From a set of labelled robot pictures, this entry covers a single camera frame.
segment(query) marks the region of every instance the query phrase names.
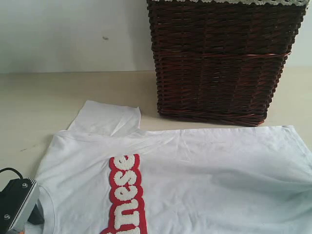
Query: black device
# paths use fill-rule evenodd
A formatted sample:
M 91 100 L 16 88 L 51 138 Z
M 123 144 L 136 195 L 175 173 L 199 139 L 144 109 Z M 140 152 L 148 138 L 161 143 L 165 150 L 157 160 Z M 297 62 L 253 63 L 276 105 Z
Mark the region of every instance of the black device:
M 39 198 L 39 186 L 31 178 L 23 178 L 13 168 L 0 170 L 13 171 L 19 179 L 12 179 L 0 192 L 0 234 L 19 234 L 25 223 L 43 224 L 44 219 L 36 205 Z

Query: wicker basket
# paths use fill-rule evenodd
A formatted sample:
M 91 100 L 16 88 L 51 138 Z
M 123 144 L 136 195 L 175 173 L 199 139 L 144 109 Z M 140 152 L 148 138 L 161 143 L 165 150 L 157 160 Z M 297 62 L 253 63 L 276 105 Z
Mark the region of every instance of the wicker basket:
M 257 126 L 267 116 L 308 2 L 204 1 L 147 0 L 158 112 Z

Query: white wall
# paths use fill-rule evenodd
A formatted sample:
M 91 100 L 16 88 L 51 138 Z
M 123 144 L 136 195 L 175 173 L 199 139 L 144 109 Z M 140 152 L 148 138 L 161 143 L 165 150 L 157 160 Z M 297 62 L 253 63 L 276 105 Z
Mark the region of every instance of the white wall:
M 153 70 L 147 14 L 146 0 L 0 0 L 0 73 Z M 288 66 L 312 66 L 311 41 L 308 12 Z

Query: white lace trim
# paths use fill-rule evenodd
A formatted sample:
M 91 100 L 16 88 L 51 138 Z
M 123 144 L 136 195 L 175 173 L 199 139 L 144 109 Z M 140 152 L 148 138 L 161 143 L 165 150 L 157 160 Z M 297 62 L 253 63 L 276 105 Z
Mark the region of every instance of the white lace trim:
M 271 5 L 278 5 L 278 4 L 282 4 L 285 6 L 290 6 L 290 5 L 296 5 L 296 6 L 305 6 L 308 5 L 309 0 L 189 0 L 189 1 L 193 1 L 193 2 L 198 2 L 198 1 L 202 1 L 202 2 L 228 2 L 228 3 L 242 3 L 242 4 L 247 4 L 250 5 L 252 3 L 256 4 L 256 5 L 264 5 L 266 3 L 269 3 Z

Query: white t-shirt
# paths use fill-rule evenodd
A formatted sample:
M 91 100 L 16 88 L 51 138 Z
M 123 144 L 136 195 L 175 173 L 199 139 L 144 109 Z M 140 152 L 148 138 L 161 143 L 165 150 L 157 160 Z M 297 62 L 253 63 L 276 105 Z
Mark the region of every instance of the white t-shirt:
M 45 224 L 25 234 L 145 234 L 145 221 L 148 234 L 312 233 L 312 153 L 292 126 L 149 132 L 139 121 L 138 108 L 87 101 L 42 159 Z

